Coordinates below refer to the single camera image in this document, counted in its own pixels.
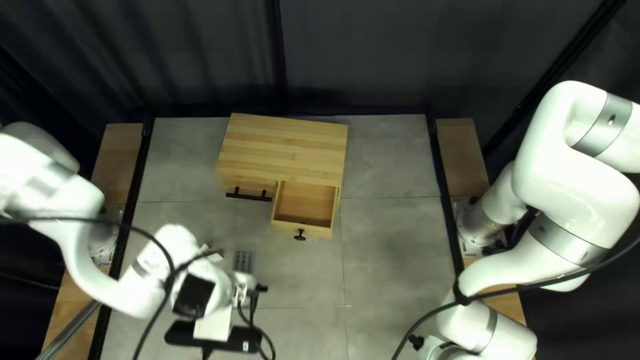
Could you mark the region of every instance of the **black cable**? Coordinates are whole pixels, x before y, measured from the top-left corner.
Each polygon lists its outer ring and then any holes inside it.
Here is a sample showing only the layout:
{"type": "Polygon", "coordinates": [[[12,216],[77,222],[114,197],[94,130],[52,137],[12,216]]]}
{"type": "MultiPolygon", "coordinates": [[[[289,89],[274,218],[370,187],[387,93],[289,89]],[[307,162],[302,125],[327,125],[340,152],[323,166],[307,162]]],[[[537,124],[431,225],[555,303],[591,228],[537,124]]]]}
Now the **black cable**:
{"type": "Polygon", "coordinates": [[[249,319],[246,318],[246,316],[244,315],[243,311],[242,311],[242,301],[239,300],[238,301],[238,314],[240,315],[240,318],[242,318],[242,320],[249,325],[250,328],[258,331],[262,337],[267,340],[267,343],[269,344],[269,348],[271,349],[271,359],[267,357],[267,355],[264,353],[264,351],[262,351],[262,347],[260,346],[260,344],[257,344],[258,347],[258,351],[260,352],[260,356],[263,358],[263,360],[276,360],[276,348],[273,345],[273,342],[271,341],[271,338],[269,338],[269,336],[267,335],[266,332],[264,332],[261,328],[255,326],[253,324],[253,322],[250,322],[249,319]]]}
{"type": "Polygon", "coordinates": [[[140,229],[139,227],[133,226],[133,225],[118,224],[117,222],[114,222],[114,221],[111,221],[111,220],[106,220],[106,219],[74,218],[74,217],[2,218],[2,219],[0,219],[0,225],[3,224],[3,223],[4,224],[26,224],[29,221],[47,221],[47,220],[48,221],[78,221],[78,222],[88,222],[88,223],[92,223],[92,224],[126,226],[129,229],[135,231],[136,233],[146,237],[152,243],[154,243],[156,246],[158,246],[160,248],[160,251],[162,251],[164,257],[166,258],[167,262],[169,262],[169,273],[172,273],[172,272],[175,271],[174,266],[173,266],[173,259],[171,258],[171,255],[169,255],[169,252],[160,243],[160,241],[158,241],[153,235],[149,234],[148,232],[140,229]]]}
{"type": "MultiPolygon", "coordinates": [[[[584,270],[581,270],[581,271],[578,271],[578,272],[575,272],[573,274],[570,274],[570,275],[567,275],[567,276],[563,276],[563,277],[560,277],[560,278],[557,278],[557,279],[539,281],[539,282],[534,282],[532,284],[521,285],[521,286],[516,287],[516,288],[508,288],[508,289],[503,289],[503,290],[492,291],[490,293],[474,295],[474,296],[471,296],[471,297],[467,297],[464,300],[465,300],[465,302],[466,301],[471,302],[471,301],[475,301],[475,300],[487,299],[489,297],[505,295],[505,294],[508,294],[508,293],[514,293],[514,292],[517,292],[517,291],[526,291],[526,290],[531,290],[531,289],[535,289],[535,288],[542,288],[544,286],[550,286],[550,285],[554,285],[554,284],[559,284],[560,282],[565,282],[565,281],[569,281],[569,280],[572,280],[572,279],[576,279],[578,277],[585,276],[587,274],[590,274],[592,272],[600,270],[600,269],[602,269],[602,268],[604,268],[606,266],[609,266],[611,263],[613,263],[614,261],[618,260],[620,257],[624,256],[626,253],[631,251],[639,243],[640,243],[640,236],[638,236],[627,247],[625,247],[624,249],[620,250],[617,254],[611,256],[609,259],[606,259],[605,261],[597,264],[596,266],[594,266],[592,268],[584,269],[584,270]]],[[[394,355],[391,357],[391,360],[397,360],[398,356],[400,356],[400,353],[404,349],[404,345],[409,340],[409,337],[413,334],[413,332],[416,329],[418,329],[418,327],[420,327],[420,325],[422,325],[422,323],[427,321],[432,316],[437,315],[438,313],[441,313],[442,311],[445,311],[445,310],[450,309],[450,308],[452,308],[454,306],[457,306],[457,305],[461,305],[461,301],[460,300],[456,300],[454,302],[450,302],[450,303],[448,303],[446,305],[440,306],[437,309],[426,313],[424,316],[422,316],[421,318],[416,320],[413,323],[413,325],[411,325],[409,330],[407,330],[407,332],[404,334],[404,337],[400,341],[400,344],[398,345],[398,347],[396,348],[396,352],[394,352],[394,355]]]]}

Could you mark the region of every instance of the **black knob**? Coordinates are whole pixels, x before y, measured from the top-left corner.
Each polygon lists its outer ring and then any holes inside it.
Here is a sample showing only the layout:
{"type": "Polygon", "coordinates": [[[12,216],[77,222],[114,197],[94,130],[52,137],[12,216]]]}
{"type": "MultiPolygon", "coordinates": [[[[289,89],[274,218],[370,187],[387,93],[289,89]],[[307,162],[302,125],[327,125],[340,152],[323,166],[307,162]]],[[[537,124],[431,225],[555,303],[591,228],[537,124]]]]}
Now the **black knob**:
{"type": "Polygon", "coordinates": [[[293,238],[298,240],[298,241],[305,241],[307,238],[302,236],[302,233],[304,233],[305,230],[304,229],[298,229],[298,231],[300,232],[300,234],[294,236],[293,238]]]}

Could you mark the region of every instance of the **open drawer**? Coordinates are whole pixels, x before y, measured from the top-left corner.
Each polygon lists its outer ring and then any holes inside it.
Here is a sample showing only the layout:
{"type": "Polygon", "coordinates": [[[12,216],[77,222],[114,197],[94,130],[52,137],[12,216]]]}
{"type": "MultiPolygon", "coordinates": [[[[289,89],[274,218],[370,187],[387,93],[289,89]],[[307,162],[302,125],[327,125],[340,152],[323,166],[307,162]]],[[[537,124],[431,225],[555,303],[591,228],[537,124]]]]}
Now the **open drawer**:
{"type": "Polygon", "coordinates": [[[271,223],[281,231],[303,236],[332,238],[340,188],[335,186],[279,181],[271,223]]]}

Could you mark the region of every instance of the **dark backdrop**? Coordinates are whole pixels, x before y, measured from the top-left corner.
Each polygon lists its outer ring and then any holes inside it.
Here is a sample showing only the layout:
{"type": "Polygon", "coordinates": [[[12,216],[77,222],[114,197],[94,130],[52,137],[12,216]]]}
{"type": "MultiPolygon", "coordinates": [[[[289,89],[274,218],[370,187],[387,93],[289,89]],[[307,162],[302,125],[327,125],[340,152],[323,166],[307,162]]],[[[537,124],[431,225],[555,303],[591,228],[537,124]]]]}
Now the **dark backdrop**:
{"type": "MultiPolygon", "coordinates": [[[[275,0],[4,1],[0,123],[25,120],[44,128],[81,162],[86,176],[106,124],[151,116],[431,109],[439,117],[474,117],[484,144],[599,2],[281,0],[277,8],[275,0]],[[280,19],[281,29],[273,26],[280,19]]],[[[640,95],[633,61],[638,10],[634,4],[620,11],[566,77],[630,99],[640,95]]],[[[487,159],[491,174],[513,159],[525,128],[526,121],[487,159]]],[[[4,231],[0,237],[9,238],[4,231]]],[[[19,237],[34,249],[43,241],[28,232],[19,237]]],[[[30,254],[8,246],[3,254],[10,275],[40,285],[59,279],[55,250],[30,254]],[[11,261],[20,259],[14,252],[50,267],[28,273],[18,264],[27,260],[11,261]],[[45,272],[54,280],[42,277],[45,272]]],[[[618,286],[630,284],[630,274],[618,274],[618,286]]],[[[604,286],[593,278],[589,285],[604,286]]],[[[50,288],[5,277],[0,286],[13,289],[5,295],[16,293],[2,299],[3,320],[51,312],[50,288]],[[21,300],[34,294],[38,301],[21,300]]],[[[596,294],[593,304],[611,300],[608,288],[584,289],[596,294]]],[[[566,307],[577,307],[576,300],[546,296],[523,299],[540,335],[538,359],[561,358],[553,357],[565,354],[553,347],[561,341],[591,348],[584,331],[594,322],[584,317],[607,324],[604,313],[595,305],[585,309],[591,313],[570,313],[566,307]],[[565,321],[546,320],[553,317],[565,321]],[[570,326],[575,336],[559,336],[559,326],[570,326]]],[[[11,337],[3,336],[3,348],[13,344],[20,349],[14,358],[32,359],[38,341],[17,341],[38,339],[38,332],[42,341],[46,323],[23,321],[11,337]]]]}

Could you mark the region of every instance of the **black bar handle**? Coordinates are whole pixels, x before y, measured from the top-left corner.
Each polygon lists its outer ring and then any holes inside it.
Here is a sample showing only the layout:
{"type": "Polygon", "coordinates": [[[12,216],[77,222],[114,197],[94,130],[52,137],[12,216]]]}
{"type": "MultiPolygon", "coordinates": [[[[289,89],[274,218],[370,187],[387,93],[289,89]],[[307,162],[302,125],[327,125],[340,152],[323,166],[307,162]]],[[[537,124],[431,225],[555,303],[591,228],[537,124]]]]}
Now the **black bar handle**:
{"type": "Polygon", "coordinates": [[[244,199],[244,200],[256,200],[256,201],[267,201],[267,202],[271,202],[272,198],[270,197],[266,197],[267,195],[267,190],[262,190],[262,195],[261,196],[255,196],[255,195],[243,195],[240,193],[240,186],[236,186],[236,190],[233,193],[227,193],[225,196],[226,197],[233,197],[235,199],[244,199]]]}

